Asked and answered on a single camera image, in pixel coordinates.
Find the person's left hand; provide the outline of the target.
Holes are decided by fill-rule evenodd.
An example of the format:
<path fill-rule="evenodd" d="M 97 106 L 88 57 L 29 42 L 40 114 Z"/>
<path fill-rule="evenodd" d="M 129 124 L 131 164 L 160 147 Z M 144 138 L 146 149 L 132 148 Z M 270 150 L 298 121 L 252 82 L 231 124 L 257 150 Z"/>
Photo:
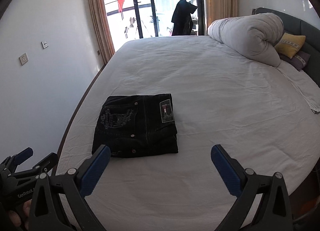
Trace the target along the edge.
<path fill-rule="evenodd" d="M 29 215 L 32 200 L 28 200 L 23 204 L 22 211 L 19 213 L 15 211 L 9 211 L 9 219 L 15 227 L 24 225 L 26 230 L 29 230 Z"/>

